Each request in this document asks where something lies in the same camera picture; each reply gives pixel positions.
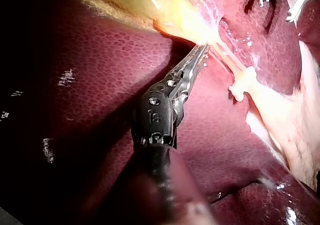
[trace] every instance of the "forceps jaws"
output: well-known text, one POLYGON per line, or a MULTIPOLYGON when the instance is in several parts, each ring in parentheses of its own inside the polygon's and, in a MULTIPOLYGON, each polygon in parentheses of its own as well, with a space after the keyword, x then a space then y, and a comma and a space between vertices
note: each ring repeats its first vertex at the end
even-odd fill
POLYGON ((210 46, 195 45, 189 54, 179 62, 164 78, 163 82, 171 88, 168 94, 175 113, 175 125, 184 118, 184 104, 188 100, 199 72, 206 65, 210 46))

